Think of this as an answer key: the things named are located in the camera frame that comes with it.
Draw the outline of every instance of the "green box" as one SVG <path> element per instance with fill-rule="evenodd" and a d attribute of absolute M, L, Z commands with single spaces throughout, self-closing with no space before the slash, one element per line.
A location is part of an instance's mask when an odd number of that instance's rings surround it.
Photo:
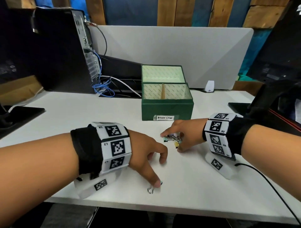
<path fill-rule="evenodd" d="M 142 120 L 191 119 L 193 98 L 182 66 L 142 65 Z"/>

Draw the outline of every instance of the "forearm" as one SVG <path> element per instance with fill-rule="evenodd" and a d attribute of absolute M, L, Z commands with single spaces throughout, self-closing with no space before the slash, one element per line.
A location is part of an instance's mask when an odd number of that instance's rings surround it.
<path fill-rule="evenodd" d="M 254 125 L 247 132 L 241 155 L 301 201 L 301 137 Z"/>
<path fill-rule="evenodd" d="M 0 148 L 0 227 L 72 182 L 78 163 L 69 133 Z"/>

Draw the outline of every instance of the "white desk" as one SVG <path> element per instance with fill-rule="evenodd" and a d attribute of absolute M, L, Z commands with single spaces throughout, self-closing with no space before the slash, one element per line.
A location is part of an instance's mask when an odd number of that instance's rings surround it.
<path fill-rule="evenodd" d="M 247 103 L 253 99 L 247 92 L 239 91 L 216 91 L 211 94 L 191 91 L 191 94 L 194 98 L 193 119 L 205 118 L 214 112 L 231 112 L 228 102 Z M 43 107 L 46 112 L 0 140 L 0 147 L 69 132 L 85 127 L 92 121 L 119 122 L 131 130 L 163 142 L 160 133 L 172 123 L 143 122 L 139 99 L 45 92 L 44 96 L 29 106 Z M 172 142 L 165 145 L 169 149 L 167 163 L 160 165 L 158 155 L 151 162 L 163 181 L 161 189 L 156 189 L 153 195 L 147 193 L 148 182 L 135 171 L 126 168 L 116 182 L 87 199 L 79 199 L 71 183 L 47 201 L 296 223 L 269 184 L 254 170 L 239 167 L 238 177 L 227 180 L 205 162 L 203 154 L 209 149 L 206 143 L 189 153 L 178 153 Z M 241 156 L 238 156 L 238 160 L 246 162 Z M 276 184 L 274 186 L 301 218 L 301 203 Z"/>

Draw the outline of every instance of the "hand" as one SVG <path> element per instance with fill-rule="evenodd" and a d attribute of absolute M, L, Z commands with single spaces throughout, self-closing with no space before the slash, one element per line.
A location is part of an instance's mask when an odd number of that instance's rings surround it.
<path fill-rule="evenodd" d="M 182 143 L 178 152 L 184 152 L 192 146 L 205 142 L 203 129 L 208 119 L 175 120 L 170 128 L 161 133 L 161 137 L 180 132 Z"/>
<path fill-rule="evenodd" d="M 153 171 L 148 160 L 151 160 L 154 152 L 157 152 L 160 153 L 160 164 L 164 164 L 167 159 L 167 147 L 145 134 L 131 130 L 129 130 L 129 134 L 132 147 L 129 167 L 136 170 L 153 187 L 159 188 L 161 186 L 160 179 Z"/>

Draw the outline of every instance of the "label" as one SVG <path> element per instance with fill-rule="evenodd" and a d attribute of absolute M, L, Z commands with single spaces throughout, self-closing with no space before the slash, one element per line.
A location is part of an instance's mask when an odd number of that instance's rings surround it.
<path fill-rule="evenodd" d="M 174 120 L 175 116 L 157 116 L 157 120 Z"/>

